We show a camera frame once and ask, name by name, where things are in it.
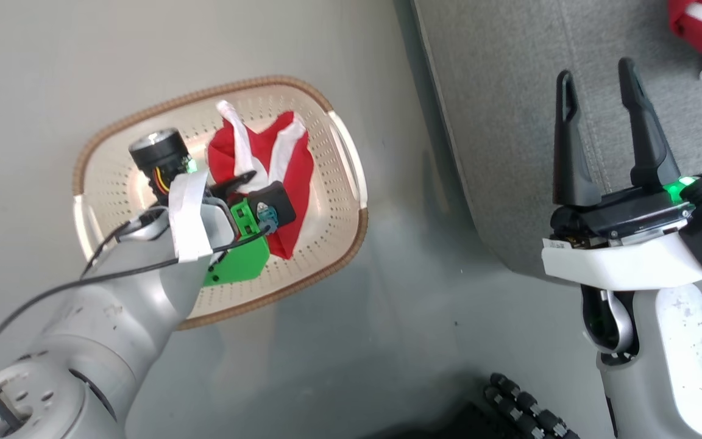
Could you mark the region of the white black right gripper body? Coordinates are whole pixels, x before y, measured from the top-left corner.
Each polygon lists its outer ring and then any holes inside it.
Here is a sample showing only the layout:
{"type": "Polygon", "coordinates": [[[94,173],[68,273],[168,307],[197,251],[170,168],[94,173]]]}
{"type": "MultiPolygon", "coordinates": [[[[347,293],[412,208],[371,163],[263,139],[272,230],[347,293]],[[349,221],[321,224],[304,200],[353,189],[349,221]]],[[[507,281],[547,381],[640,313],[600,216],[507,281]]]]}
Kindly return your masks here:
{"type": "Polygon", "coordinates": [[[702,267],[679,230],[694,207],[681,177],[651,193],[642,187],[605,195],[591,207],[558,207],[541,252],[549,277],[608,291],[649,291],[702,280],[702,267]]]}

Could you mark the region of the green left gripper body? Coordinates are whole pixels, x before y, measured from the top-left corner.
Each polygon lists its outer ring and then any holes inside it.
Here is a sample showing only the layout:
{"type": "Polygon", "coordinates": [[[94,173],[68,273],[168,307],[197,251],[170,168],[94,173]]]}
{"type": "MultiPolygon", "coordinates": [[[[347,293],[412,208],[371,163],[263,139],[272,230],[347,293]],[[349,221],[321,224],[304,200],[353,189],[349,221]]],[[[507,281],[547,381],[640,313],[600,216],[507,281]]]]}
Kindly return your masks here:
{"type": "MultiPolygon", "coordinates": [[[[168,206],[168,195],[173,180],[180,173],[197,171],[197,164],[190,155],[183,137],[176,129],[164,129],[140,137],[129,145],[134,164],[148,180],[156,197],[156,205],[168,206]]],[[[232,229],[239,240],[253,237],[260,232],[254,214],[244,206],[245,196],[238,191],[211,191],[205,189],[206,202],[221,200],[230,209],[232,229]]],[[[215,258],[208,268],[206,286],[231,284],[258,277],[269,258],[269,245],[265,237],[233,248],[215,258]]]]}

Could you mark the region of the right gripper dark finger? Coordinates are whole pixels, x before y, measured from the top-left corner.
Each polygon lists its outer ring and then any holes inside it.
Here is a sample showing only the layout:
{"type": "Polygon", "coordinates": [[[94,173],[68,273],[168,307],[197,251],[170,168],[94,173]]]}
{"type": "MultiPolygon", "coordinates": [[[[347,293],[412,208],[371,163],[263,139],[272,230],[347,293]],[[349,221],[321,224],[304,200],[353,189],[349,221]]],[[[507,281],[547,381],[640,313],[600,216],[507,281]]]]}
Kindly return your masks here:
{"type": "Polygon", "coordinates": [[[632,58],[618,62],[622,105],[627,109],[633,140],[634,187],[663,188],[681,177],[665,131],[632,58]]]}
{"type": "Polygon", "coordinates": [[[553,202],[556,205],[592,207],[601,203],[593,182],[580,134],[581,110],[576,81],[568,70],[556,80],[553,202]]]}

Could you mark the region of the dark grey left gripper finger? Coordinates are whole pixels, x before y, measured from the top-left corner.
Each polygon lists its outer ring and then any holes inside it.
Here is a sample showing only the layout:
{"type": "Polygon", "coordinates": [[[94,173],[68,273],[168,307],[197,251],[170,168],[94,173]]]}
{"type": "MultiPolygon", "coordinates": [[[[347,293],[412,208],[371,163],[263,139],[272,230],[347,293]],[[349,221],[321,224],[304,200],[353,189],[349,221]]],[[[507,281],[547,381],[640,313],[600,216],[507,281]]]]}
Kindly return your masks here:
{"type": "Polygon", "coordinates": [[[216,183],[211,186],[211,191],[238,191],[238,189],[250,183],[254,177],[256,177],[256,171],[248,171],[240,176],[233,177],[227,181],[216,183]]]}

